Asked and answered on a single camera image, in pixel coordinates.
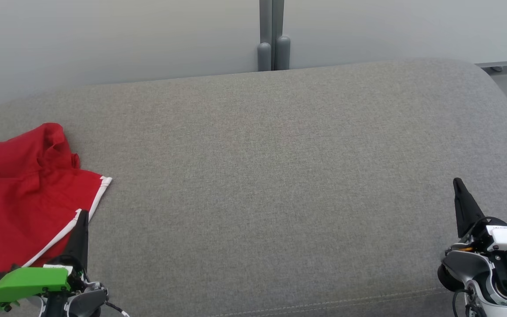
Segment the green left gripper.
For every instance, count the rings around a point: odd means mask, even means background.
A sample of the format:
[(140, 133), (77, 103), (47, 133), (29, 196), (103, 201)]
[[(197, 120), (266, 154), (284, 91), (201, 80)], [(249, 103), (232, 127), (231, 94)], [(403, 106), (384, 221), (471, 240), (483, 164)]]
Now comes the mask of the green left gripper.
[(81, 292), (87, 283), (88, 225), (88, 211), (82, 210), (61, 255), (42, 267), (19, 267), (7, 273), (0, 272), (0, 309), (36, 295), (70, 297)]

